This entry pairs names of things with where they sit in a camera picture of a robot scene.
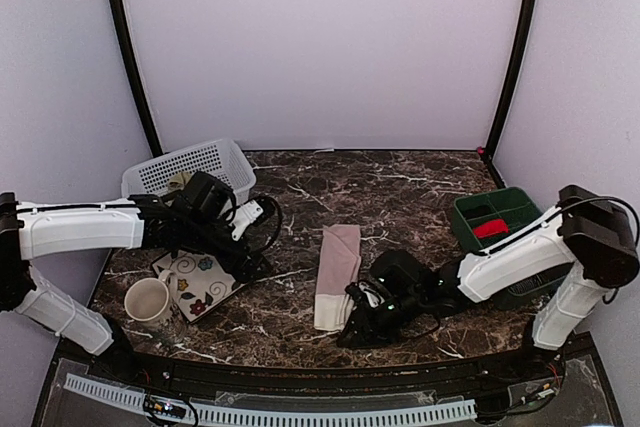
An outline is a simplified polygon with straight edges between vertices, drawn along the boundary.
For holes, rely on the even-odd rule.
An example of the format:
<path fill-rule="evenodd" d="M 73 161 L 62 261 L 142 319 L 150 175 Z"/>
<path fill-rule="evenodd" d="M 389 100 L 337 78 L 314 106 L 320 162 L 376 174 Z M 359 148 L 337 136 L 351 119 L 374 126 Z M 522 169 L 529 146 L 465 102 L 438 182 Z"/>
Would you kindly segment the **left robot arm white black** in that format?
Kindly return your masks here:
<path fill-rule="evenodd" d="M 117 321 L 92 311 L 46 280 L 38 257 L 99 249 L 188 250 L 213 256 L 247 284 L 270 267 L 265 248 L 244 238 L 247 228 L 282 210 L 271 196 L 241 203 L 223 181 L 195 172 L 163 196 L 136 194 L 101 203 L 20 203 L 1 196 L 1 309 L 24 315 L 81 347 L 120 383 L 141 374 L 140 359 Z"/>

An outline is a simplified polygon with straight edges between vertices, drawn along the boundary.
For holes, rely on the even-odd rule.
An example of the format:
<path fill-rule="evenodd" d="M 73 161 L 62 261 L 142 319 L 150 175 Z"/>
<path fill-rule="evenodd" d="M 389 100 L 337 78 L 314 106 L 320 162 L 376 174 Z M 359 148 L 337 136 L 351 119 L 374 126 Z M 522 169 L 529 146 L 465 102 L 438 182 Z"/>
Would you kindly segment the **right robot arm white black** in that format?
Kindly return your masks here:
<path fill-rule="evenodd" d="M 570 334 L 598 303 L 611 303 L 638 276 L 638 246 L 639 215 L 628 202 L 568 185 L 558 202 L 526 227 L 436 271 L 406 250 L 382 253 L 368 278 L 345 289 L 354 309 L 337 344 L 352 350 L 386 347 L 421 315 L 441 321 L 528 277 L 565 266 L 566 277 L 528 322 L 521 347 L 505 368 L 530 381 L 561 359 Z"/>

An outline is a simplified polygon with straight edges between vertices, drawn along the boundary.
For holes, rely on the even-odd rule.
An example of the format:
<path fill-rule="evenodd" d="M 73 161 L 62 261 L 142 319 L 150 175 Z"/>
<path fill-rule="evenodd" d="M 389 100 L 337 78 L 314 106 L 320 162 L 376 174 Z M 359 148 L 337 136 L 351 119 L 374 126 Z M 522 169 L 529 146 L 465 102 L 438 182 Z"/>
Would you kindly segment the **pink white underwear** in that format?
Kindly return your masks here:
<path fill-rule="evenodd" d="M 314 328 L 318 331 L 337 332 L 346 325 L 354 305 L 346 288 L 358 278 L 360 242 L 358 225 L 323 227 L 314 297 Z"/>

